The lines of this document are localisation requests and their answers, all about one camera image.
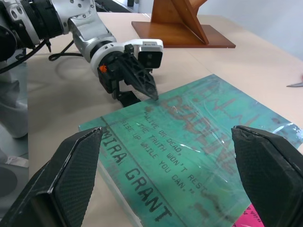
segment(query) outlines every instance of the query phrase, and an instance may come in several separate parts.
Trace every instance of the green book cover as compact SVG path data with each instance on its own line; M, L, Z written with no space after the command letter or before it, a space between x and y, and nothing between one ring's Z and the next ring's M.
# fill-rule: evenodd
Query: green book cover
M144 227L231 227L250 204L235 162L235 125L302 143L296 125L216 75L80 130L106 127L99 160Z

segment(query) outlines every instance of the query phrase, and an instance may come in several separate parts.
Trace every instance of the wooden base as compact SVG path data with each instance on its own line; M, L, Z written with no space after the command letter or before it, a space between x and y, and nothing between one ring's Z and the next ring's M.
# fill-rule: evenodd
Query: wooden base
M132 25L140 38L161 39L166 48L235 48L236 45L210 25L201 25L209 41L205 45L184 24L136 22Z

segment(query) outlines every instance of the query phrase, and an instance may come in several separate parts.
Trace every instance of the table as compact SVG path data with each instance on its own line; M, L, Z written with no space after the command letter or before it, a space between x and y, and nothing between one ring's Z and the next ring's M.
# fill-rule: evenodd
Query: table
M138 38L131 21L150 21L146 14L100 13L100 17L118 42ZM300 82L303 62L223 17L198 18L235 43L236 49L165 49L161 68L153 72L158 92L214 73L303 128L303 89L286 87ZM71 34L52 39L53 52L71 40ZM49 62L48 56L43 48L28 61L30 176L78 131L78 125L122 108L85 60L62 57ZM131 226L99 174L83 226Z

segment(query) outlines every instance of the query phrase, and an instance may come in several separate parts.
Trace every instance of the cable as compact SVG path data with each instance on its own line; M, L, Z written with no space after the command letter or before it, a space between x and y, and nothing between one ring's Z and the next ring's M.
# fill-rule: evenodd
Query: cable
M78 57L83 57L83 55L80 54L80 53L65 53L71 47L71 45L73 45L73 43L74 43L74 41L71 41L70 44L68 44L60 53L55 53L55 54L52 54L51 56L49 56L48 60L55 61L58 58L60 58L61 56L78 56Z
M21 63L23 63L26 60L28 60L29 58L31 58L35 53L37 53L46 44L46 42L47 42L46 40L43 40L35 49L33 49L30 53L25 55L23 58L21 58L20 60L12 63L10 65L8 65L7 67L4 67L4 68L0 69L0 74L11 70L12 68L20 65Z

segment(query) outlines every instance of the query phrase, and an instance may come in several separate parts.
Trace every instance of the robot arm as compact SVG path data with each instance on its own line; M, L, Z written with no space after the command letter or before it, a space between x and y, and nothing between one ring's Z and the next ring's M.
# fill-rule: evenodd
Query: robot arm
M162 59L163 42L137 39L117 43L99 18L94 0L0 0L0 61L16 49L34 48L40 40L72 32L80 53L91 64L101 84L119 98L118 82L158 98L153 77Z

